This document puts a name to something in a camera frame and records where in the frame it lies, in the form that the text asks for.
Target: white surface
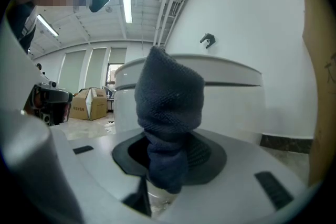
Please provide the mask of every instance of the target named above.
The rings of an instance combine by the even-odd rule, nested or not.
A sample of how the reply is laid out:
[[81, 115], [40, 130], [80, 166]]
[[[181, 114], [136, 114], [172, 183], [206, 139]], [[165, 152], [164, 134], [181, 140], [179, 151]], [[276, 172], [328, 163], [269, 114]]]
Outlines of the white surface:
[[46, 73], [46, 77], [51, 81], [57, 82], [59, 80], [62, 61], [65, 57], [65, 52], [56, 52], [45, 55], [34, 60], [34, 64], [40, 63], [42, 65], [42, 72]]
[[[114, 96], [116, 132], [139, 128], [134, 89]], [[265, 94], [262, 87], [205, 87], [201, 129], [259, 144], [264, 129]]]
[[14, 37], [8, 21], [0, 24], [0, 108], [23, 109], [36, 83], [48, 83]]
[[[198, 72], [207, 82], [241, 83], [260, 87], [206, 86], [200, 128], [259, 144], [265, 129], [265, 93], [262, 76], [250, 67], [202, 55], [173, 55], [177, 62]], [[145, 59], [124, 64], [116, 74], [116, 88], [134, 86]], [[134, 89], [118, 90], [115, 128], [123, 132], [138, 128]]]
[[[200, 74], [205, 82], [240, 83], [262, 85], [261, 74], [248, 66], [223, 58], [203, 55], [172, 55], [180, 64], [190, 67]], [[124, 64], [116, 71], [116, 85], [135, 84], [142, 71], [145, 58]]]
[[[265, 133], [312, 138], [317, 90], [302, 44], [304, 0], [187, 0], [166, 45], [170, 54], [212, 55], [263, 75]], [[204, 33], [216, 43], [200, 44]]]
[[[159, 221], [209, 223], [210, 220], [211, 223], [241, 224], [269, 216], [276, 211], [255, 179], [258, 172], [272, 172], [294, 197], [304, 192], [305, 186], [297, 176], [259, 146], [201, 129], [195, 131], [221, 145], [226, 151], [227, 163], [211, 182], [182, 187], [177, 198], [158, 217]], [[111, 151], [139, 132], [141, 129], [70, 141], [72, 148], [84, 145], [94, 148], [77, 155], [77, 159], [102, 188], [119, 200], [137, 188], [139, 178], [127, 176], [112, 160]]]
[[204, 130], [196, 132], [220, 144], [227, 163], [220, 174], [205, 185], [184, 186], [158, 220], [168, 223], [250, 223], [275, 211], [260, 183], [258, 172], [271, 172], [294, 197], [304, 184], [282, 163], [257, 145]]
[[[101, 182], [96, 181], [90, 172], [83, 167], [81, 160], [73, 153], [69, 142], [61, 130], [53, 129], [52, 138], [65, 179], [73, 191], [85, 223], [155, 223], [154, 220], [145, 215], [130, 210], [129, 207], [111, 195], [108, 189], [105, 189], [101, 185]], [[91, 151], [92, 153], [106, 154], [106, 152], [102, 151], [98, 153], [96, 150]], [[114, 163], [110, 162], [106, 164], [106, 159], [101, 160], [101, 165], [107, 165], [107, 168], [110, 168], [111, 164]], [[111, 171], [113, 170], [107, 169], [105, 171], [105, 179], [110, 179], [109, 183], [112, 188], [122, 186], [123, 182], [117, 185], [113, 183], [114, 178], [109, 177]]]
[[133, 43], [127, 46], [125, 63], [146, 57], [151, 49], [152, 45], [149, 43], [139, 44]]
[[259, 145], [264, 120], [263, 87], [204, 88], [199, 128]]

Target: window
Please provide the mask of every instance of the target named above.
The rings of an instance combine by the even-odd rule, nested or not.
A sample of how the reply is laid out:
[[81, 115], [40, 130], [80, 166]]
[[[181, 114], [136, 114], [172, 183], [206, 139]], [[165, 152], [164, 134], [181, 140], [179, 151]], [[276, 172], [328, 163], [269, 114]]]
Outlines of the window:
[[78, 92], [80, 72], [85, 56], [85, 50], [65, 54], [59, 77], [58, 87], [71, 93]]
[[115, 64], [115, 63], [109, 63], [107, 66], [107, 75], [106, 75], [106, 85], [108, 84], [115, 84], [115, 77], [114, 73], [116, 70], [121, 67], [123, 64]]
[[100, 85], [101, 83], [102, 84], [104, 83], [100, 81], [100, 77], [101, 77], [101, 68], [102, 68], [102, 63], [104, 61], [105, 52], [106, 52], [106, 48], [93, 49], [90, 62], [89, 62], [89, 66], [88, 66], [88, 71], [86, 74], [84, 88], [86, 89], [89, 87], [101, 88], [103, 86], [103, 85]]

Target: black pad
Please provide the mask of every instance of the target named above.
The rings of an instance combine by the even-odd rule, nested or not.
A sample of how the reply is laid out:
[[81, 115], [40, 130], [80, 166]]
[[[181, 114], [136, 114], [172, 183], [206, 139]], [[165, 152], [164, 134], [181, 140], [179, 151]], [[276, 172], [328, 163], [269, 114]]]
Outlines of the black pad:
[[77, 155], [77, 154], [81, 154], [81, 153], [84, 153], [86, 151], [91, 151], [91, 150], [93, 150], [92, 146], [81, 146], [78, 148], [74, 148], [73, 152]]
[[275, 178], [271, 172], [260, 172], [255, 174], [256, 179], [266, 192], [276, 210], [288, 205], [293, 201], [293, 196], [285, 187]]
[[[128, 175], [146, 176], [150, 164], [147, 154], [149, 140], [143, 133], [118, 144], [112, 157]], [[224, 168], [226, 153], [217, 143], [190, 132], [186, 142], [188, 173], [183, 185], [206, 184]]]
[[146, 179], [141, 178], [136, 193], [130, 194], [122, 201], [125, 205], [146, 216], [152, 216], [151, 205], [149, 203]]

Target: white wall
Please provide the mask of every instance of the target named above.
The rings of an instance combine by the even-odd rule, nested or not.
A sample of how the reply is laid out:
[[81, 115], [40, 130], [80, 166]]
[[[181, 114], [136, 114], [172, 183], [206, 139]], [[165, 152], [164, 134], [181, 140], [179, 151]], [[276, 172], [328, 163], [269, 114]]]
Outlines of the white wall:
[[[115, 93], [114, 120], [117, 132], [140, 128], [134, 91], [127, 89]], [[198, 128], [259, 145], [264, 112], [262, 87], [206, 86], [202, 122]]]
[[149, 54], [149, 51], [152, 47], [152, 44], [144, 43], [142, 44], [129, 44], [127, 46], [125, 63], [133, 61], [142, 57], [146, 57]]
[[82, 64], [81, 75], [78, 85], [78, 90], [80, 90], [81, 88], [84, 88], [85, 85], [86, 74], [88, 71], [89, 61], [93, 49], [107, 48], [104, 61], [101, 63], [102, 64], [101, 80], [104, 80], [106, 78], [107, 64], [110, 58], [110, 52], [111, 52], [110, 48], [126, 48], [127, 49], [126, 58], [127, 55], [129, 55], [129, 58], [134, 60], [137, 58], [142, 58], [144, 55], [145, 56], [148, 55], [149, 52], [148, 45], [144, 44], [143, 47], [144, 50], [142, 50], [141, 42], [135, 42], [135, 41], [99, 42], [96, 44], [92, 44], [91, 46], [85, 44], [55, 51], [48, 55], [38, 57], [34, 59], [33, 62], [34, 64], [40, 63], [42, 65], [42, 71], [46, 73], [47, 78], [49, 78], [52, 81], [58, 82], [65, 54], [74, 51], [86, 50], [86, 55], [84, 57], [84, 61]]
[[[206, 54], [259, 70], [264, 133], [312, 138], [317, 117], [313, 67], [302, 43], [304, 0], [187, 0], [166, 45], [170, 54]], [[211, 33], [216, 44], [200, 44]]]

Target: dark baseboard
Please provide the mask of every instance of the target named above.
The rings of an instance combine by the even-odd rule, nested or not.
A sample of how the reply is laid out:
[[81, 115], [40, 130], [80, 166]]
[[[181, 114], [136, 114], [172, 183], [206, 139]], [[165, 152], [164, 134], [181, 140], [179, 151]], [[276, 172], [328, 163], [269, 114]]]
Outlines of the dark baseboard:
[[263, 134], [260, 146], [280, 151], [292, 151], [309, 154], [313, 139], [296, 139]]

